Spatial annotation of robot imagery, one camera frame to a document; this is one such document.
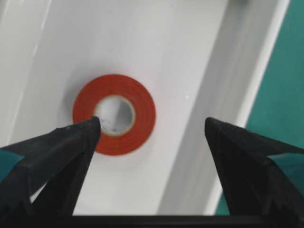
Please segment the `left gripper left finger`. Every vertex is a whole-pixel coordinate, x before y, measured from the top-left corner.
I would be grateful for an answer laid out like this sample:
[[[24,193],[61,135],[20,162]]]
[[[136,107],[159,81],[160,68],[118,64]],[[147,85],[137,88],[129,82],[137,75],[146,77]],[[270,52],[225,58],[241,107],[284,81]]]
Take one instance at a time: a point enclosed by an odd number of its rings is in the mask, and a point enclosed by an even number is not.
[[[0,214],[71,216],[101,135],[86,121],[0,150]]]

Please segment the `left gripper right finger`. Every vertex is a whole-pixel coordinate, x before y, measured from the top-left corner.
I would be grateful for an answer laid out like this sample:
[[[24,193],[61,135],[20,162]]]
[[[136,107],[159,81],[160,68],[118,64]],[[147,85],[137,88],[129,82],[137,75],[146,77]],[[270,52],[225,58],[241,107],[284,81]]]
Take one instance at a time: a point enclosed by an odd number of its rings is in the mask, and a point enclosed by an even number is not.
[[[303,149],[211,117],[205,136],[231,215],[303,216],[303,195],[270,159]]]

